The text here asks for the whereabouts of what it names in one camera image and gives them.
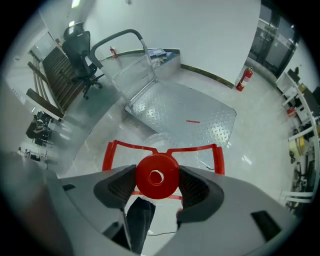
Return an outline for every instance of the black pants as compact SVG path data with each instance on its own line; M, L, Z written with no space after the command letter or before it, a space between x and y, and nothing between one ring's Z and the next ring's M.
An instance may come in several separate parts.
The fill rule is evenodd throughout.
M156 206L138 197L130 206L126 220L131 238L131 248L136 254L141 254L144 243L155 215Z

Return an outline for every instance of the metal handle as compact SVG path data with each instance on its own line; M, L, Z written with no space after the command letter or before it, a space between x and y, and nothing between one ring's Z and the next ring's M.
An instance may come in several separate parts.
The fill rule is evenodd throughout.
M102 68L103 65L102 65L102 64L100 63L100 61L97 59L96 54L95 54L95 53L96 53L96 49L97 49L98 47L102 46L103 44L111 41L112 39L115 39L115 38L120 37L120 36L122 36L122 35L125 35L125 34L127 34L127 33L133 33L133 34L135 34L135 35L138 37L138 39L139 39L140 41L142 40L141 34L140 34L138 31L134 30L134 29L126 29L126 30L120 31L120 32L115 33L115 34L113 34L113 35L110 35L110 36L108 36L107 38L105 38L105 39L101 40L100 42L96 43L96 44L92 47L92 49L91 49L91 51L90 51L90 60L91 60L99 69Z

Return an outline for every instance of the red circular disc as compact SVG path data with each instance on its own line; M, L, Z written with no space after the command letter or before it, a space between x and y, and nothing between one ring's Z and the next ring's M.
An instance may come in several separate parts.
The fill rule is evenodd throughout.
M179 185L179 165L165 153L149 155L136 167L136 185L146 197L164 199L171 196Z

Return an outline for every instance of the black cable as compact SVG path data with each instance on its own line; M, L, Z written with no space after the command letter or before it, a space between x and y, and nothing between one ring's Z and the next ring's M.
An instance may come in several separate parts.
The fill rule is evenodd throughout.
M147 236L150 236L150 237L156 237L156 236L160 236L160 235L173 234L173 233L177 233L177 231L174 231L174 232L166 232L166 233L160 233L160 234L147 234Z

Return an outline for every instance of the fire extinguisher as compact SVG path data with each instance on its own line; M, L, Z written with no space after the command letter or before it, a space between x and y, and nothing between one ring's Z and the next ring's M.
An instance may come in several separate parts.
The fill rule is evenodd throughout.
M254 70L254 69L253 69L252 67L248 67L248 68L244 71L241 80L239 81L239 83L238 83L237 86L236 86L236 89L237 89L238 91L241 92L241 91L245 88L246 84L249 82L250 78L251 78L252 75L254 74L253 70Z
M118 54L115 51L115 48L113 48L112 46L110 46L110 52L112 53L114 58L118 58Z

